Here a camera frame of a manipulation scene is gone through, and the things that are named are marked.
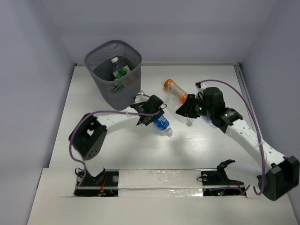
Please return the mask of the green soda bottle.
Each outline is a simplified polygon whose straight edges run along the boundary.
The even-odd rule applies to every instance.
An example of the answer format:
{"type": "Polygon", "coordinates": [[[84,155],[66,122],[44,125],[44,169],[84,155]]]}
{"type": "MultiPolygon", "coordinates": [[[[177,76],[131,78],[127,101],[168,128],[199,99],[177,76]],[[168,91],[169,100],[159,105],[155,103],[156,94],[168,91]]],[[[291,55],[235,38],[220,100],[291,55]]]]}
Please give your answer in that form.
{"type": "Polygon", "coordinates": [[[125,75],[127,75],[128,70],[126,68],[123,68],[119,71],[119,73],[115,76],[115,80],[119,80],[122,77],[124,77],[125,75]]]}

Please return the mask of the clear bottle blue label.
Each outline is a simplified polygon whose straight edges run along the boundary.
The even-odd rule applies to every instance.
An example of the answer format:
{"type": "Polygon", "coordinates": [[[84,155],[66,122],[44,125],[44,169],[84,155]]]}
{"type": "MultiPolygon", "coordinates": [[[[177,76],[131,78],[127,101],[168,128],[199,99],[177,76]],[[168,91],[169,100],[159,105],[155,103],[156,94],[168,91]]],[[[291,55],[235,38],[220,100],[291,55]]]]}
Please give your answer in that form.
{"type": "Polygon", "coordinates": [[[173,130],[165,116],[161,115],[159,118],[155,119],[153,123],[160,130],[162,135],[166,135],[168,137],[173,135],[173,130]]]}

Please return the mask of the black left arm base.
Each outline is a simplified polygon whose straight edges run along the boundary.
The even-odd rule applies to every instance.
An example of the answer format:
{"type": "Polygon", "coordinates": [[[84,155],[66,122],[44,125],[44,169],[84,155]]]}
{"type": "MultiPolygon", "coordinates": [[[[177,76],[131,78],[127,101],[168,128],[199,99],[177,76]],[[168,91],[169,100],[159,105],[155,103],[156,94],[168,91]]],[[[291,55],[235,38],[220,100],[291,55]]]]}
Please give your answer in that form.
{"type": "Polygon", "coordinates": [[[103,169],[97,176],[88,171],[74,195],[78,197],[117,197],[119,170],[103,169]]]}

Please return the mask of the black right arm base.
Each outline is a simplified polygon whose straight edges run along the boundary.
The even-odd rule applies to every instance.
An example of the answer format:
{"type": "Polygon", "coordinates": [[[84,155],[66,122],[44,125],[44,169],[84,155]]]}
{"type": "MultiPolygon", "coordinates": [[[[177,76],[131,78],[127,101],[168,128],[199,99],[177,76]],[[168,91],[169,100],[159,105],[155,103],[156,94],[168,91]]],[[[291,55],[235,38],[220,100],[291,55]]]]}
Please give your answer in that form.
{"type": "Polygon", "coordinates": [[[196,179],[204,188],[203,196],[246,196],[246,188],[243,182],[230,180],[225,174],[225,168],[234,163],[232,159],[221,162],[214,170],[203,170],[196,179]]]}

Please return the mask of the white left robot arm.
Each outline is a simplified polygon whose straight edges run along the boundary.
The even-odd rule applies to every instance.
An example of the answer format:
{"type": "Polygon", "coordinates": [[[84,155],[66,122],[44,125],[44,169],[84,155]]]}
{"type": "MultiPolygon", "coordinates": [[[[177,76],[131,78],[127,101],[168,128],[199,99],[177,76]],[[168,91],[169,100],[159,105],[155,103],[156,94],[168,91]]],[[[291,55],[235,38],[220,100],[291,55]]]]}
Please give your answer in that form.
{"type": "Polygon", "coordinates": [[[81,186],[86,176],[93,185],[103,182],[104,174],[98,169],[88,172],[85,162],[100,152],[106,136],[127,127],[153,123],[164,114],[164,104],[152,95],[147,101],[135,102],[122,111],[98,110],[85,114],[68,138],[70,157],[83,165],[83,175],[77,175],[79,181],[75,188],[81,186]]]}

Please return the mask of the crushed clear bottle white cap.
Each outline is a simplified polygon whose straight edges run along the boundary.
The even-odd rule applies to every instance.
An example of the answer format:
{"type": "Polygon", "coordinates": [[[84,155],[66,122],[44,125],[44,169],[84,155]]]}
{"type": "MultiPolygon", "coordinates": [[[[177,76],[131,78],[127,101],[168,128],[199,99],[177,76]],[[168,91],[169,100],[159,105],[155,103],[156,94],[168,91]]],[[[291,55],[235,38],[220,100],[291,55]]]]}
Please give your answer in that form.
{"type": "Polygon", "coordinates": [[[178,121],[186,124],[187,126],[191,126],[193,124],[193,119],[176,114],[176,111],[183,105],[177,96],[169,94],[166,98],[166,104],[167,108],[175,115],[178,121]]]}

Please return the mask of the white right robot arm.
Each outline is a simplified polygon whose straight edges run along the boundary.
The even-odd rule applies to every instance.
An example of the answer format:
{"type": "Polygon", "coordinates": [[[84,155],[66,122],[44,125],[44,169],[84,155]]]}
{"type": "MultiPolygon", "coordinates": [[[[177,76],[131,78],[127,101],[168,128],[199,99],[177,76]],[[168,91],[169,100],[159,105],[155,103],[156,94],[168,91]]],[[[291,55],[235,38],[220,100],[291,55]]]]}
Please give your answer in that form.
{"type": "Polygon", "coordinates": [[[286,157],[262,139],[259,129],[253,130],[235,109],[225,106],[222,91],[217,87],[207,87],[197,82],[197,94],[189,94],[176,114],[196,119],[208,117],[211,123],[238,143],[259,168],[238,164],[233,159],[217,166],[216,179],[226,184],[230,180],[241,181],[253,186],[257,195],[264,195],[271,201],[287,194],[300,181],[300,162],[294,157],[286,157]]]}

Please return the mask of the orange juice bottle brown cap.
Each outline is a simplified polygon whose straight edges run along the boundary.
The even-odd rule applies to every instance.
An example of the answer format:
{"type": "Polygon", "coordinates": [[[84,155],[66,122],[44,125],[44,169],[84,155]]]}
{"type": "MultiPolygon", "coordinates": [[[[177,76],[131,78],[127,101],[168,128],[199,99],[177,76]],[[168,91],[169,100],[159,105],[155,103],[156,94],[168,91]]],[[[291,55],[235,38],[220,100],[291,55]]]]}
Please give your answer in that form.
{"type": "Polygon", "coordinates": [[[127,86],[130,86],[132,83],[134,83],[136,80],[136,78],[134,76],[131,76],[131,77],[128,77],[124,83],[127,85],[127,86]]]}

